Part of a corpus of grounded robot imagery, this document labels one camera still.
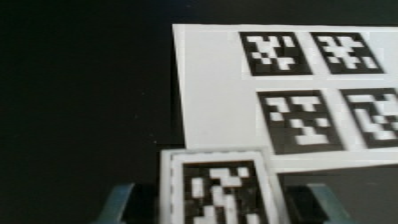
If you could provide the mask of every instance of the white card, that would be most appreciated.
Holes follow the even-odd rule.
[[[398,28],[175,25],[189,149],[276,172],[398,163]]]
[[[264,153],[255,149],[164,151],[162,223],[285,222],[289,216],[281,214],[287,214],[287,210],[278,208],[283,205],[276,204],[271,179]]]

